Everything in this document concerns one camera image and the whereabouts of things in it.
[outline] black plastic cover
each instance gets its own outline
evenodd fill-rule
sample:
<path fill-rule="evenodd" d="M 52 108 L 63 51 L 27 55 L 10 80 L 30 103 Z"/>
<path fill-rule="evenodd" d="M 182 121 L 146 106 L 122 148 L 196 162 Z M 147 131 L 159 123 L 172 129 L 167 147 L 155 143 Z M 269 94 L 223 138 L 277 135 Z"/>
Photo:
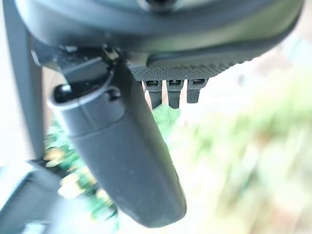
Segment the black plastic cover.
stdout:
<path fill-rule="evenodd" d="M 183 218 L 186 201 L 168 148 L 124 62 L 101 88 L 81 98 L 56 99 L 63 88 L 55 90 L 50 106 L 118 207 L 151 228 Z"/>

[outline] black plastic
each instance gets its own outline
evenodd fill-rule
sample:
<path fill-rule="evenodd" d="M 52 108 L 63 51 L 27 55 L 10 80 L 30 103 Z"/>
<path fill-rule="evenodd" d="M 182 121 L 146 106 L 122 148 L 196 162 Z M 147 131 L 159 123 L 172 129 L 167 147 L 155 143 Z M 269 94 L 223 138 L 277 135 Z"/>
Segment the black plastic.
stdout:
<path fill-rule="evenodd" d="M 181 1 L 181 10 L 155 15 L 136 0 L 15 0 L 31 33 L 47 44 L 161 53 L 272 38 L 298 16 L 302 0 Z"/>
<path fill-rule="evenodd" d="M 178 109 L 180 106 L 180 94 L 183 88 L 183 80 L 168 80 L 167 91 L 168 91 L 168 103 L 174 109 Z"/>
<path fill-rule="evenodd" d="M 149 80 L 144 85 L 150 94 L 152 108 L 155 109 L 162 103 L 162 81 Z"/>
<path fill-rule="evenodd" d="M 59 182 L 59 177 L 44 168 L 33 168 L 25 174 L 3 209 L 0 210 L 0 233 L 26 233 L 27 223 L 32 222 L 50 225 L 49 212 L 59 196 Z M 6 186 L 5 183 L 1 184 L 1 189 L 5 190 Z"/>
<path fill-rule="evenodd" d="M 44 157 L 42 69 L 34 63 L 30 52 L 31 36 L 20 18 L 15 2 L 4 0 L 3 10 L 15 81 L 34 157 L 42 160 Z"/>
<path fill-rule="evenodd" d="M 118 207 L 152 228 L 183 218 L 186 201 L 167 146 L 141 86 L 124 62 L 116 65 L 101 88 L 88 95 L 56 102 L 59 91 L 51 107 Z"/>

